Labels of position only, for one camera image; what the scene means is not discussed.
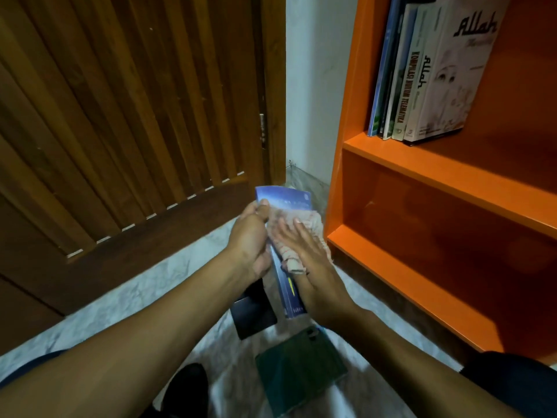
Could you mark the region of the person's right hand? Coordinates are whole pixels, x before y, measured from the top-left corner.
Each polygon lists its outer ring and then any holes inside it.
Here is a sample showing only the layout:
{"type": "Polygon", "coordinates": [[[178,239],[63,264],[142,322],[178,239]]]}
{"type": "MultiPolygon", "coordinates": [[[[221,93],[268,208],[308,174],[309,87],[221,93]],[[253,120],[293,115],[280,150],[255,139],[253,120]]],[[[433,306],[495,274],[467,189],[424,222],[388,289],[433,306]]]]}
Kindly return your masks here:
{"type": "Polygon", "coordinates": [[[307,270],[307,276],[297,278],[304,306],[314,321],[338,332],[357,315],[359,307],[350,297],[335,267],[329,262],[318,240],[318,253],[307,251],[298,244],[296,229],[280,218],[272,238],[294,250],[307,270]]]}

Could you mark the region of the person's left hand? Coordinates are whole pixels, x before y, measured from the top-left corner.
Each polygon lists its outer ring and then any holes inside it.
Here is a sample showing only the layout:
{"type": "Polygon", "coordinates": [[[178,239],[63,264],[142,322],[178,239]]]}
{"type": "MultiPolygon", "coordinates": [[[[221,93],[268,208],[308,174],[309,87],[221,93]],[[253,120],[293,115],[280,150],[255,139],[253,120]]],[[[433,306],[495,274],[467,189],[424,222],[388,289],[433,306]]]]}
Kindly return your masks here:
{"type": "Polygon", "coordinates": [[[246,285],[253,284],[268,272],[272,265],[272,253],[268,247],[267,222],[255,214],[257,201],[249,203],[233,224],[227,243],[234,262],[241,264],[246,272],[246,285]]]}

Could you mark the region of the pale cleaning cloth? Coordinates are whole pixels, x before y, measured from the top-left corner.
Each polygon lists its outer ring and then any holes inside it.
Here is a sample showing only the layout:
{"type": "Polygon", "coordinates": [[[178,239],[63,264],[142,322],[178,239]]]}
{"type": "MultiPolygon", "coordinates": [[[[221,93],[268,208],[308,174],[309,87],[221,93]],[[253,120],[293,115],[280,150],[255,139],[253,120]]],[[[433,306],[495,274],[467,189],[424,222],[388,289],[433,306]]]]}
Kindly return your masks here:
{"type": "MultiPolygon", "coordinates": [[[[267,222],[267,230],[269,235],[277,228],[279,219],[282,218],[288,226],[293,226],[294,221],[298,219],[309,231],[313,238],[317,238],[323,246],[329,262],[332,262],[331,252],[323,238],[323,223],[320,214],[316,210],[285,210],[271,207],[270,215],[267,222]]],[[[280,241],[271,238],[272,245],[281,262],[281,268],[288,274],[305,274],[306,269],[303,266],[298,254],[284,245],[280,241]]]]}

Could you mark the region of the blue paperback book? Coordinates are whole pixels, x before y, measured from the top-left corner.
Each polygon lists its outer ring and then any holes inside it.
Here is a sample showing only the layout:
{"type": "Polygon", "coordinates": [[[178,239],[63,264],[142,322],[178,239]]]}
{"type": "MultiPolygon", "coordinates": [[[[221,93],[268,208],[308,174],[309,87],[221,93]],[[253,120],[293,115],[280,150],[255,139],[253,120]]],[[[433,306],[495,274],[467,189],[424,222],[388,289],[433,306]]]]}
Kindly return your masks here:
{"type": "MultiPolygon", "coordinates": [[[[307,191],[287,188],[283,186],[259,186],[255,188],[257,202],[267,199],[271,207],[285,210],[312,210],[311,194],[307,191]]],[[[285,302],[285,271],[281,268],[281,262],[275,252],[272,242],[271,255],[275,270],[275,277],[280,295],[283,312],[286,319],[293,319],[297,316],[306,314],[306,309],[302,302],[285,302]]]]}

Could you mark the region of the person's left forearm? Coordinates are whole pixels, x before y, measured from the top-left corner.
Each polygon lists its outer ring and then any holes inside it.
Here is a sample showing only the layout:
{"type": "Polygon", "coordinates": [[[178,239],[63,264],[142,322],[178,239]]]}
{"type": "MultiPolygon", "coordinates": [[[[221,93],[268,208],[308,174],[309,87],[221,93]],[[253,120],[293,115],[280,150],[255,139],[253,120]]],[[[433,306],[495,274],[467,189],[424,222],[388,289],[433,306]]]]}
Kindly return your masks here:
{"type": "Polygon", "coordinates": [[[0,418],[138,417],[254,280],[227,248],[150,306],[0,390],[0,418]]]}

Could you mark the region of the black book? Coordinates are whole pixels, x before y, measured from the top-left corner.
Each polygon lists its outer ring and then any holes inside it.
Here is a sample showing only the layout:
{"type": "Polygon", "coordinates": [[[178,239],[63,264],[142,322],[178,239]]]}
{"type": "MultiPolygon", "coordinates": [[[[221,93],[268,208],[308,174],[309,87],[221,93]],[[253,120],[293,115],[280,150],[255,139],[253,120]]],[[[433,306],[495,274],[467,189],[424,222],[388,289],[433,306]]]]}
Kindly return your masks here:
{"type": "Polygon", "coordinates": [[[251,284],[229,310],[240,340],[245,340],[278,323],[265,292],[263,279],[251,284]]]}

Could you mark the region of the dark green book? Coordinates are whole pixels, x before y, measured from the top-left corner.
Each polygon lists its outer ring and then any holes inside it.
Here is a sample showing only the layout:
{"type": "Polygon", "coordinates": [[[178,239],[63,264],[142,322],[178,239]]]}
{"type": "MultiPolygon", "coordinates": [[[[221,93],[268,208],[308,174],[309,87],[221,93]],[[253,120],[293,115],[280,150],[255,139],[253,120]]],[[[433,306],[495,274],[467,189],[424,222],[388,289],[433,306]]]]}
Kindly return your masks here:
{"type": "Polygon", "coordinates": [[[316,324],[254,360],[274,418],[283,418],[316,398],[348,372],[325,329],[316,324]]]}

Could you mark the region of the orange bookshelf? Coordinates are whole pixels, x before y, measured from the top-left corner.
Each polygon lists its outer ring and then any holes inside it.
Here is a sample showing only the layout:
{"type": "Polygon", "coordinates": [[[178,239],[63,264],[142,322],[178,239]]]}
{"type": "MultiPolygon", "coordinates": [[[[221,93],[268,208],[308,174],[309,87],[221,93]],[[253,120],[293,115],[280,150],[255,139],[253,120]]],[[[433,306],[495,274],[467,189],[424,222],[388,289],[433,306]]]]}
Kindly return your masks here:
{"type": "Polygon", "coordinates": [[[390,0],[358,0],[325,235],[478,351],[557,364],[557,0],[511,0],[466,124],[367,136],[390,0]]]}

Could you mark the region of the thin white book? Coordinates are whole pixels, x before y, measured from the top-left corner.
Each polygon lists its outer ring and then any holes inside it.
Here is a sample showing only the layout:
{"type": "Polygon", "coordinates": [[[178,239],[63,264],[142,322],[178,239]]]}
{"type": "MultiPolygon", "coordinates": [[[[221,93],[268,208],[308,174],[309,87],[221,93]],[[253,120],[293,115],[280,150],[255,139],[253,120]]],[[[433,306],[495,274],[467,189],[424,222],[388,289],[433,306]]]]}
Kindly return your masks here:
{"type": "Polygon", "coordinates": [[[418,6],[419,5],[417,3],[412,3],[410,0],[403,0],[401,4],[401,7],[404,7],[404,10],[401,11],[402,15],[400,17],[397,39],[398,44],[394,50],[394,63],[386,103],[386,113],[384,116],[383,140],[390,139],[393,133],[395,116],[398,111],[402,79],[404,78],[406,70],[408,52],[412,42],[418,6]]]}

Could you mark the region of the brown slatted wooden door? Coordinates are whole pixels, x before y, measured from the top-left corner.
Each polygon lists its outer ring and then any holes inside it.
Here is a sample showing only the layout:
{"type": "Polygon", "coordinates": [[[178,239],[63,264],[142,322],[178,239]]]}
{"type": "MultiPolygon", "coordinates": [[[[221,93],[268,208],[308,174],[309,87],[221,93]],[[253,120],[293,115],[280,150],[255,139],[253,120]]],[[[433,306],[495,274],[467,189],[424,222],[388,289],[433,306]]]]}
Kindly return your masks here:
{"type": "Polygon", "coordinates": [[[0,355],[270,183],[261,0],[0,0],[0,355]]]}

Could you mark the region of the thin blue book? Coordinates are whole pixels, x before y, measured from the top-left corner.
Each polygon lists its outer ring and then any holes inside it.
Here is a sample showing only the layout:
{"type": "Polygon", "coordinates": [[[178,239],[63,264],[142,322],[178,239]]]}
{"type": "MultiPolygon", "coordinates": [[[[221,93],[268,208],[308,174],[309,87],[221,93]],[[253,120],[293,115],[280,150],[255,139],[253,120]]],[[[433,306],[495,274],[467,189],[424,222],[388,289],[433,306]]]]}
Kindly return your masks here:
{"type": "Polygon", "coordinates": [[[383,132],[382,125],[384,124],[386,114],[386,97],[390,90],[390,73],[394,68],[391,65],[393,47],[400,36],[399,23],[403,15],[401,13],[403,9],[401,7],[402,3],[403,0],[391,0],[389,7],[368,128],[368,136],[370,137],[380,135],[383,132]]]}

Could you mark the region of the white book green spine print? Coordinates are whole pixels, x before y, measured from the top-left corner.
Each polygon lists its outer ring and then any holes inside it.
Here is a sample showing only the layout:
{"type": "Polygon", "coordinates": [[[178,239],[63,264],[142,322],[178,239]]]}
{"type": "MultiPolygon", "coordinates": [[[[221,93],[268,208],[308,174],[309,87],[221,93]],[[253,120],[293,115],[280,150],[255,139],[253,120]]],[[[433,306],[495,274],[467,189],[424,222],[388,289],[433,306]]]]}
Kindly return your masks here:
{"type": "Polygon", "coordinates": [[[417,4],[419,6],[414,24],[412,42],[408,52],[407,65],[404,78],[402,79],[400,99],[398,102],[398,111],[395,116],[393,133],[391,136],[393,140],[397,141],[402,141],[404,139],[415,77],[421,64],[423,50],[435,11],[435,0],[428,0],[427,3],[417,4]]]}

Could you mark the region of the person's leg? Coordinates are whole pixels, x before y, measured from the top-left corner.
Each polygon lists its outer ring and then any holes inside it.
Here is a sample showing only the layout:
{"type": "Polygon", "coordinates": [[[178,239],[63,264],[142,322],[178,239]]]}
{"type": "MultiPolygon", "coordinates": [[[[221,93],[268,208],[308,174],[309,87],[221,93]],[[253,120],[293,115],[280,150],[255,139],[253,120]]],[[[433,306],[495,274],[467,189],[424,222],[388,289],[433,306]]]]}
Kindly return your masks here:
{"type": "Polygon", "coordinates": [[[489,351],[460,374],[525,418],[557,418],[557,371],[539,361],[489,351]]]}
{"type": "Polygon", "coordinates": [[[22,377],[23,375],[29,373],[31,370],[35,369],[36,367],[56,358],[65,353],[67,349],[62,349],[59,351],[52,351],[49,353],[44,354],[43,356],[37,357],[32,359],[31,361],[25,363],[24,365],[20,366],[8,376],[6,376],[2,381],[0,381],[0,390],[6,387],[7,385],[11,384],[14,380],[22,377]]]}

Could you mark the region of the person's left leg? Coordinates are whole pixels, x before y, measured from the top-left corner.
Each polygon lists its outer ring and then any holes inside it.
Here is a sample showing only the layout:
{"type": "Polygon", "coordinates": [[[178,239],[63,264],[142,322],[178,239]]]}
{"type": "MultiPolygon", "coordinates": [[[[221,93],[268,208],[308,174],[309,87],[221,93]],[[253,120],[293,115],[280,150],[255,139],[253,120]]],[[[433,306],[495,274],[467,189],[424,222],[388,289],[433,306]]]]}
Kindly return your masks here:
{"type": "Polygon", "coordinates": [[[59,351],[52,351],[49,353],[44,354],[43,356],[37,357],[32,359],[31,361],[25,363],[24,365],[20,366],[8,376],[6,376],[2,381],[0,381],[0,390],[6,387],[7,385],[11,384],[14,380],[22,377],[23,375],[29,373],[31,370],[35,369],[36,367],[56,358],[65,353],[67,349],[62,349],[59,351]]]}

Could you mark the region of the brown wooden door frame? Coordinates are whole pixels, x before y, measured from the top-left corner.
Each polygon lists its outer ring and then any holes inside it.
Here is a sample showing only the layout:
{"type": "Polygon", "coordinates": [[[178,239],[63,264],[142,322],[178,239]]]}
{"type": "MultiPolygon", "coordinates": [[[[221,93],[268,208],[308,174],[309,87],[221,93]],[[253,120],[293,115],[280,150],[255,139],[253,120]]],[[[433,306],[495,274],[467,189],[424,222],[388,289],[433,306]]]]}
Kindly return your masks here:
{"type": "Polygon", "coordinates": [[[286,0],[260,0],[270,182],[286,182],[286,0]]]}

